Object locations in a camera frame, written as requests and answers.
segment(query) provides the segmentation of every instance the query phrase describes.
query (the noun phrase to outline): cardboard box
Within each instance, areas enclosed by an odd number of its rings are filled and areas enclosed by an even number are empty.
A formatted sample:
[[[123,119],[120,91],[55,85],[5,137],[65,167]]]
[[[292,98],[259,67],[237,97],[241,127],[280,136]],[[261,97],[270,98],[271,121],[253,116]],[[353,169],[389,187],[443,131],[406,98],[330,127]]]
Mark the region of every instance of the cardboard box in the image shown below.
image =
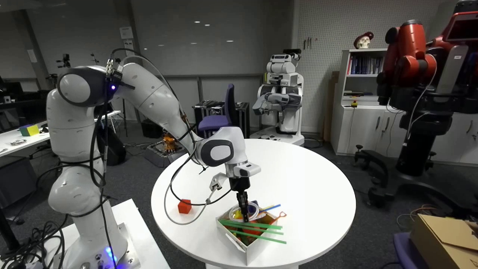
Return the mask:
[[[268,212],[265,214],[264,218],[267,224],[276,224],[276,219],[277,219],[274,215],[270,215]],[[246,245],[234,233],[231,233],[225,225],[222,225],[221,219],[228,219],[228,211],[218,218],[216,221],[218,228],[237,248],[237,252],[243,257],[244,264],[249,264],[253,260],[253,257],[256,257],[267,246],[267,243],[273,243],[261,239],[252,239],[252,242]]]
[[[410,239],[431,269],[478,269],[478,237],[462,219],[418,214]]]

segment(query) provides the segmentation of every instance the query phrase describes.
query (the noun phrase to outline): humanoid robot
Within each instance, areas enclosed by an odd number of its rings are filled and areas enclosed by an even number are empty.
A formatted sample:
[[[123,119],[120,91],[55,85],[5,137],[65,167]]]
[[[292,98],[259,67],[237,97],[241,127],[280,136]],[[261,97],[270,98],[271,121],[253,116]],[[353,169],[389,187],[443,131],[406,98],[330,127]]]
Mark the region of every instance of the humanoid robot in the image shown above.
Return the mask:
[[[416,21],[388,30],[377,95],[380,104],[389,103],[406,112],[400,119],[406,136],[398,160],[386,160],[356,145],[355,161],[379,167],[379,176],[367,193],[371,205],[391,200],[403,185],[413,185],[448,205],[452,215],[478,214],[471,199],[464,200],[462,193],[461,197],[451,196],[449,188],[436,185],[437,176],[446,176],[448,182],[455,176],[430,173],[434,137],[448,131],[452,112],[478,113],[476,27],[476,1],[460,1],[442,36],[428,43],[424,27]]]
[[[295,72],[298,58],[300,49],[285,49],[283,54],[271,55],[265,67],[267,82],[258,88],[252,106],[262,121],[271,121],[271,127],[258,130],[250,137],[303,145],[300,133],[303,76]]]
[[[249,176],[258,173],[259,167],[247,161],[238,127],[223,127],[209,139],[198,137],[183,121],[173,91],[135,63],[114,64],[108,60],[105,67],[76,67],[62,75],[58,88],[47,95],[52,151],[65,166],[50,188],[47,203],[53,211],[71,215],[79,231],[79,239],[65,252],[62,267],[98,267],[100,260],[102,267],[113,267],[113,263],[120,267],[120,257],[126,251],[126,239],[101,193],[105,166],[92,139],[92,107],[105,103],[116,91],[167,130],[192,161],[203,167],[225,164],[225,173],[219,176],[229,179],[243,221],[247,221],[246,188]]]

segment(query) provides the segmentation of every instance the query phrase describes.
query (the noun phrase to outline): round white table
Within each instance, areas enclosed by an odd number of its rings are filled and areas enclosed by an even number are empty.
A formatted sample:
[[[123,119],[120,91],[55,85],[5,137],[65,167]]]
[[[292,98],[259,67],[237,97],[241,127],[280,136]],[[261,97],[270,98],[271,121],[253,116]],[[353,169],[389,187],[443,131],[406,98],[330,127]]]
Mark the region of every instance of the round white table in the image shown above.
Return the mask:
[[[155,222],[164,236],[185,254],[201,260],[207,267],[298,267],[336,246],[346,234],[355,215],[355,194],[346,176],[327,158],[301,146],[247,139],[246,155],[261,172],[250,176],[249,200],[256,200],[261,208],[280,203],[271,209],[283,228],[285,245],[267,242],[261,254],[244,264],[241,252],[226,240],[216,227],[216,218],[237,205],[231,191],[222,200],[206,208],[203,215],[189,225],[173,224],[164,214],[164,191],[173,172],[186,160],[179,157],[159,175],[150,196],[150,209]],[[204,202],[209,196],[210,178],[223,172],[223,166],[201,167],[186,163],[177,173],[173,188],[182,199]],[[212,200],[228,190],[213,194]],[[177,212],[177,200],[168,193],[165,208],[176,221],[191,219],[200,208],[192,208],[188,215]]]

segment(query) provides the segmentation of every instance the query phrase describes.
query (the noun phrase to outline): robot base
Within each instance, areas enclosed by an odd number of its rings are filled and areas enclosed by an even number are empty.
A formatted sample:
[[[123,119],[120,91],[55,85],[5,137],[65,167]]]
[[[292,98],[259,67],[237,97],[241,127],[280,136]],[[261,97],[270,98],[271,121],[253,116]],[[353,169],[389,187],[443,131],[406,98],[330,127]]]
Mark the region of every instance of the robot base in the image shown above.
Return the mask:
[[[125,224],[119,224],[117,225],[119,227],[119,231],[120,231],[120,234],[126,239],[126,242],[128,242],[128,248],[126,248],[126,251],[125,251],[125,254],[116,261],[116,264],[117,264],[117,267],[120,267],[120,269],[140,269],[140,261],[138,261],[138,255],[137,255],[137,251],[135,251],[135,248],[134,248],[134,245],[132,245],[132,240],[131,240],[131,237],[129,237],[129,233],[128,233],[128,230],[126,230],[126,227],[125,227]],[[68,248],[67,251],[65,251],[65,255],[64,255],[64,261],[67,261],[68,258],[71,258],[71,255],[74,257],[74,251],[73,251],[73,248]],[[56,254],[55,257],[53,257],[53,269],[59,269],[58,266],[59,266],[59,257],[61,257],[61,254]],[[80,264],[80,269],[82,267],[113,267],[113,263],[111,263],[111,260],[110,258],[107,258],[107,257],[98,257],[98,258],[95,258],[94,261],[85,261],[85,263],[82,263]]]
[[[279,140],[279,142],[292,143],[292,145],[303,145],[303,140],[304,140],[301,133],[282,134],[282,133],[274,131],[274,127],[268,127],[268,128],[259,130],[256,133],[252,133],[249,137],[250,139]]]

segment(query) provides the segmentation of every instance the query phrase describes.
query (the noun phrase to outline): gray carpet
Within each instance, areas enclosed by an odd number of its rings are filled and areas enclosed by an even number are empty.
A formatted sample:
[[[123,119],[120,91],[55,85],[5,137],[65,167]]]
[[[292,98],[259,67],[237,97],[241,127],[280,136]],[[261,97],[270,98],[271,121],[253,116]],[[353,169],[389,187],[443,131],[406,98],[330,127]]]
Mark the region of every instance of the gray carpet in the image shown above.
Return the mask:
[[[119,130],[119,136],[128,145],[128,157],[125,163],[108,167],[105,193],[111,196],[111,205],[116,205],[126,199],[134,200],[171,269],[204,267],[201,261],[189,258],[183,252],[177,251],[161,234],[152,219],[149,205],[150,190],[155,179],[167,164],[152,164],[147,158],[144,158],[146,151],[143,149],[143,145],[152,143],[153,139],[141,137],[138,125],[129,125],[126,137],[123,136],[123,130]],[[334,157],[328,145],[321,145],[316,139],[312,137],[306,139],[304,146],[327,157],[344,172],[355,188],[356,214],[349,233],[336,248],[300,267],[368,269],[382,267],[385,263],[395,261],[397,257],[392,248],[392,234],[400,230],[407,230],[410,225],[410,211],[419,208],[424,203],[430,203],[430,200],[419,193],[401,191],[400,196],[394,199],[394,203],[389,203],[385,208],[376,209],[367,206],[364,203],[365,196],[362,193],[365,193],[370,185],[370,176],[358,166],[355,166],[350,157]],[[46,170],[53,164],[55,160],[49,152],[37,154],[32,160],[32,166],[37,173]],[[41,181],[40,191],[8,209],[8,212],[20,212],[20,217],[25,219],[22,225],[11,225],[19,240],[25,240],[32,227],[41,227],[47,219],[56,222],[61,221],[61,215],[55,214],[46,205],[46,191],[52,179],[52,175],[46,176],[46,179]],[[389,264],[383,267],[392,269],[400,266]]]

